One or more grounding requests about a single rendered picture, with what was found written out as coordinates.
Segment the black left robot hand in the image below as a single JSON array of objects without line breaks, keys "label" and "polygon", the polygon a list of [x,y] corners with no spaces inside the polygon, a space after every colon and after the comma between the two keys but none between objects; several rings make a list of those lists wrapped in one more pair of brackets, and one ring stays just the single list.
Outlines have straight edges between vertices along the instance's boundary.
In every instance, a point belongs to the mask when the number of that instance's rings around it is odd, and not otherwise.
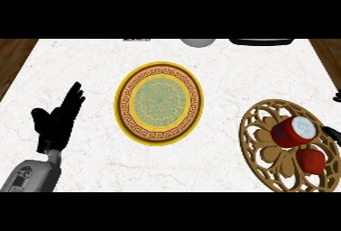
[{"label": "black left robot hand", "polygon": [[34,108],[31,111],[34,120],[34,130],[38,133],[36,152],[44,153],[48,150],[62,151],[66,147],[70,132],[73,129],[75,117],[85,100],[82,96],[81,84],[73,83],[62,104],[48,113],[42,108]]}]

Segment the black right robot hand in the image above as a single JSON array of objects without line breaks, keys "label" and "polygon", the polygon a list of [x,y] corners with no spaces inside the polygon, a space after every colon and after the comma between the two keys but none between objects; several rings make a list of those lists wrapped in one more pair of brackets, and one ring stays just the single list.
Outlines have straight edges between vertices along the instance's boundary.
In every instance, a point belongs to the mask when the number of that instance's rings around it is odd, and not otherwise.
[{"label": "black right robot hand", "polygon": [[[338,90],[338,92],[335,93],[333,96],[333,101],[341,103],[341,89]],[[324,126],[321,128],[321,131],[330,136],[330,138],[338,142],[338,144],[341,145],[341,132],[338,132],[332,127]]]}]

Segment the red can with pale lid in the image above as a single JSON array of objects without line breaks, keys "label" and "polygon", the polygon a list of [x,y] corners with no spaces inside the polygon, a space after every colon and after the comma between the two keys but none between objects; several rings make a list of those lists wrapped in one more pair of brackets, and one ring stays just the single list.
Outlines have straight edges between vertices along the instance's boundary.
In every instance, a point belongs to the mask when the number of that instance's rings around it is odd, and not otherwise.
[{"label": "red can with pale lid", "polygon": [[302,116],[290,116],[270,130],[271,139],[282,148],[310,143],[317,135],[311,121]]}]

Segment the brown openwork wooden placemat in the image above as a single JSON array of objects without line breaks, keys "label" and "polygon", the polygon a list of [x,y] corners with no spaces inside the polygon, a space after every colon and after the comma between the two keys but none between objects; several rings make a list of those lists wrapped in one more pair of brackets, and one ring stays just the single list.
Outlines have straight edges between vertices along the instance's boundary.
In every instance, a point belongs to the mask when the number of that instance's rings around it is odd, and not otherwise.
[{"label": "brown openwork wooden placemat", "polygon": [[[311,148],[326,157],[323,174],[317,183],[311,182],[311,174],[304,173],[295,160],[295,151],[305,146],[282,148],[270,137],[271,127],[287,116],[302,116],[317,128],[317,137]],[[246,111],[239,124],[239,147],[248,166],[258,180],[276,192],[327,192],[333,191],[341,179],[341,155],[333,139],[321,131],[323,124],[317,117],[295,103],[282,99],[259,101]]]}]

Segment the yellow rimmed patterned plate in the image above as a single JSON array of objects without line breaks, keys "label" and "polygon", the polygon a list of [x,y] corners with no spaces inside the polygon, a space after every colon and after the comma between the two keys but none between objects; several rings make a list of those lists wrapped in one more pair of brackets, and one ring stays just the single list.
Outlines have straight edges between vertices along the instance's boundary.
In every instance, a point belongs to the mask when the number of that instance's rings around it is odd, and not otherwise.
[{"label": "yellow rimmed patterned plate", "polygon": [[143,64],[122,79],[115,96],[115,117],[128,138],[160,146],[180,141],[197,125],[203,94],[197,79],[175,63]]}]

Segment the red bell pepper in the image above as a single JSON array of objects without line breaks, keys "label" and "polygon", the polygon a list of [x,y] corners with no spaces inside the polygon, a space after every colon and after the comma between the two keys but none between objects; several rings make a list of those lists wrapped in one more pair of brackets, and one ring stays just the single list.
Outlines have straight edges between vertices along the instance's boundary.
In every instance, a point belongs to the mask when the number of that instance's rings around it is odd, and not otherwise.
[{"label": "red bell pepper", "polygon": [[321,175],[324,169],[324,155],[307,144],[304,149],[295,152],[295,159],[304,173]]}]

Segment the black appliance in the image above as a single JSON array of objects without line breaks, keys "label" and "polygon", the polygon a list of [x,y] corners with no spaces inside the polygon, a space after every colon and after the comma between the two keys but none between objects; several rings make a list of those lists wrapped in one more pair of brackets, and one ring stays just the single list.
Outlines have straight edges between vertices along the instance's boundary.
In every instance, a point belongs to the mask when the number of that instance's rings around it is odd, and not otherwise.
[{"label": "black appliance", "polygon": [[287,45],[293,41],[293,39],[228,39],[228,40],[236,45],[248,45],[248,46]]}]

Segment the grey round object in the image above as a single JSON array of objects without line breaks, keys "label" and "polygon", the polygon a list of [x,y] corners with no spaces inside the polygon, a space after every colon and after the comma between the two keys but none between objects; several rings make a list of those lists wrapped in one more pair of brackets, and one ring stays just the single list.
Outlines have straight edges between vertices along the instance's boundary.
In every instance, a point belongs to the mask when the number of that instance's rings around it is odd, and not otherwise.
[{"label": "grey round object", "polygon": [[193,48],[203,48],[214,43],[214,39],[181,39],[181,42]]}]

